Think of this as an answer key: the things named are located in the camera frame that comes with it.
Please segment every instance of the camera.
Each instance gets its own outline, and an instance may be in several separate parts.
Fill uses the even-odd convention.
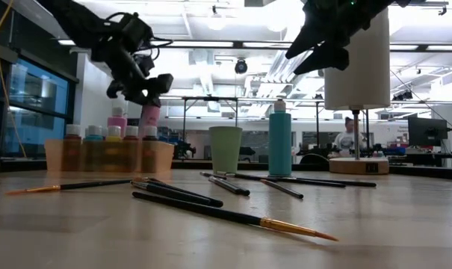
[[[245,72],[247,72],[246,60],[239,59],[238,62],[235,64],[234,70],[236,74],[244,74]]]

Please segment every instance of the wooden base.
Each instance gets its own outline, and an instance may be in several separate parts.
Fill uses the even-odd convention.
[[[388,174],[388,160],[385,158],[333,158],[330,159],[331,173],[346,173],[354,175],[385,175]]]

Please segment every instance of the workbench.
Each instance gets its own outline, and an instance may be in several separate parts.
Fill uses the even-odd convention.
[[[256,175],[262,172],[243,172]],[[325,232],[326,241],[272,232],[131,198],[130,185],[7,197],[5,191],[127,174],[3,173],[0,268],[452,268],[452,181],[410,176],[294,172],[376,182],[377,188],[289,185],[303,200],[261,182],[235,180],[249,198],[211,184],[198,170],[156,175],[224,201],[224,209]]]

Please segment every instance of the transparent orange bin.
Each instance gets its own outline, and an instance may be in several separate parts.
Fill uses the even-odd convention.
[[[174,146],[160,141],[47,140],[48,171],[160,173],[171,169]]]

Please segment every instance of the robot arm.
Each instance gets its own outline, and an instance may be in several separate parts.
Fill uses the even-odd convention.
[[[91,49],[92,61],[105,62],[109,66],[114,80],[107,90],[108,97],[117,98],[119,91],[128,101],[160,106],[158,97],[169,91],[173,77],[163,74],[147,78],[154,63],[150,56],[135,53],[153,48],[150,40],[155,37],[137,13],[115,13],[101,19],[73,0],[37,1],[53,15],[77,46]],[[119,15],[123,16],[119,22],[111,21]]]
[[[285,56],[290,59],[314,48],[295,69],[297,75],[327,67],[345,70],[349,57],[344,47],[350,37],[360,29],[367,30],[371,20],[390,4],[406,7],[412,1],[424,0],[308,0],[303,7],[306,22]]]

